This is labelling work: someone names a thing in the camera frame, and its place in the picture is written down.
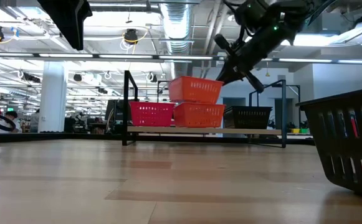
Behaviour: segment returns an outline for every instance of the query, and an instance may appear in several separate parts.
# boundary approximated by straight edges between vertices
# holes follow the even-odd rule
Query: wooden shelf
[[[166,128],[166,127],[134,127],[129,126],[128,132],[134,133],[201,133],[201,134],[282,134],[281,130],[266,129],[233,129],[233,128]]]

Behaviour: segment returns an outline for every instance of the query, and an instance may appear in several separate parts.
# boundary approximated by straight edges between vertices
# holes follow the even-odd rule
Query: person
[[[5,117],[7,119],[10,119],[13,121],[13,123],[16,125],[16,127],[14,128],[14,130],[12,131],[12,133],[21,133],[21,127],[20,127],[20,124],[19,122],[17,122],[17,113],[15,111],[8,111],[6,112],[5,114]],[[0,125],[2,126],[6,126],[8,128],[11,127],[11,125],[9,123],[7,123],[6,121],[4,120],[0,120]],[[9,131],[4,131],[2,129],[0,129],[0,133],[10,133]]]
[[[31,115],[30,133],[38,133],[39,109]]]

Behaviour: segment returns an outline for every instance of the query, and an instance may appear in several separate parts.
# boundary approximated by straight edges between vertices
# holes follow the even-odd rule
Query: pillar
[[[68,71],[64,62],[45,62],[38,132],[63,131]]]

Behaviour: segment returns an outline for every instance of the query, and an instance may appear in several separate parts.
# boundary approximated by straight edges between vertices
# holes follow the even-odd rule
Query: orange basket
[[[216,104],[223,84],[204,78],[179,77],[169,83],[169,98],[172,102]]]
[[[175,126],[187,128],[221,127],[225,105],[182,103],[174,109]]]

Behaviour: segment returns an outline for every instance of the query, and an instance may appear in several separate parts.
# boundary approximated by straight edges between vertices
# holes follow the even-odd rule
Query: black basket
[[[300,103],[327,179],[362,195],[362,90]]]
[[[224,127],[267,129],[271,110],[271,107],[231,106],[224,112]]]

